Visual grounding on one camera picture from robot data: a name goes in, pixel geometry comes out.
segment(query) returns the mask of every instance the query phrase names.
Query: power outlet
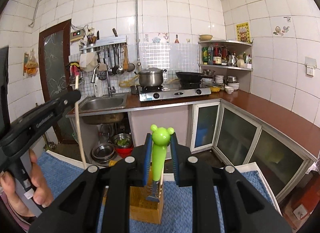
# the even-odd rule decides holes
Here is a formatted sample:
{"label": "power outlet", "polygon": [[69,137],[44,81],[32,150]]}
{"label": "power outlet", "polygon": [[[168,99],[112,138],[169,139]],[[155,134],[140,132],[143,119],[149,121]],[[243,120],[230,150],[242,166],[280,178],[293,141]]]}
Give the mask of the power outlet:
{"label": "power outlet", "polygon": [[313,66],[307,65],[307,75],[314,76],[315,75],[315,70]]}

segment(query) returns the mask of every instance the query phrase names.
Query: gas stove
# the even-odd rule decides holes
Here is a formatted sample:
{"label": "gas stove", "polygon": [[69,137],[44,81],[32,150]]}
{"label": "gas stove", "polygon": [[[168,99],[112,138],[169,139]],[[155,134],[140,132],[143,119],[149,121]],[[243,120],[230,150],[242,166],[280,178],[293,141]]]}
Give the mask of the gas stove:
{"label": "gas stove", "polygon": [[172,83],[157,89],[143,87],[139,97],[140,101],[143,102],[210,94],[210,88],[202,87],[201,83]]}

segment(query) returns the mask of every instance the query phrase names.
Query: white shelf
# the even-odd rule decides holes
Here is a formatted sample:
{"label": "white shelf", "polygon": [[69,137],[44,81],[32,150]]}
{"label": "white shelf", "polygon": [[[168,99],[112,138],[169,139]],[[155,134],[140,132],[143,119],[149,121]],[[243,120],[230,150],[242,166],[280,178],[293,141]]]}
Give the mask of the white shelf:
{"label": "white shelf", "polygon": [[240,44],[240,45],[246,45],[252,47],[252,44],[240,42],[236,40],[205,40],[205,41],[199,41],[198,44],[202,43],[232,43],[232,44]]}
{"label": "white shelf", "polygon": [[222,66],[222,65],[204,65],[204,64],[199,64],[199,66],[206,67],[206,68],[221,68],[221,69],[238,69],[238,70],[246,70],[246,71],[253,71],[253,69],[245,69],[245,68],[238,68],[238,67],[229,67],[229,66]]}

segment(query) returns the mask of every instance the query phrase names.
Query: green vegetables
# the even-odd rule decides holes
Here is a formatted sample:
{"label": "green vegetables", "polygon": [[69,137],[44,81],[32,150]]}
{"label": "green vegetables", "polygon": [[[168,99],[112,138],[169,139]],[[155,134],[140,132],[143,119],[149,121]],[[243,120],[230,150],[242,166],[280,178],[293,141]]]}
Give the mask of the green vegetables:
{"label": "green vegetables", "polygon": [[117,141],[118,146],[126,146],[129,145],[129,139],[128,138],[123,138]]}

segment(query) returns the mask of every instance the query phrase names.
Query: pot lid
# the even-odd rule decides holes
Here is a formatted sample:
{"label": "pot lid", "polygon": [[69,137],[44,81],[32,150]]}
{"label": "pot lid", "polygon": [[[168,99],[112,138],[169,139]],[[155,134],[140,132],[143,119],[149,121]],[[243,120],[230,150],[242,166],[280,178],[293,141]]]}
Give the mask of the pot lid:
{"label": "pot lid", "polygon": [[147,68],[147,69],[142,69],[139,74],[158,74],[158,73],[162,73],[163,70],[162,69],[158,69],[158,68]]}

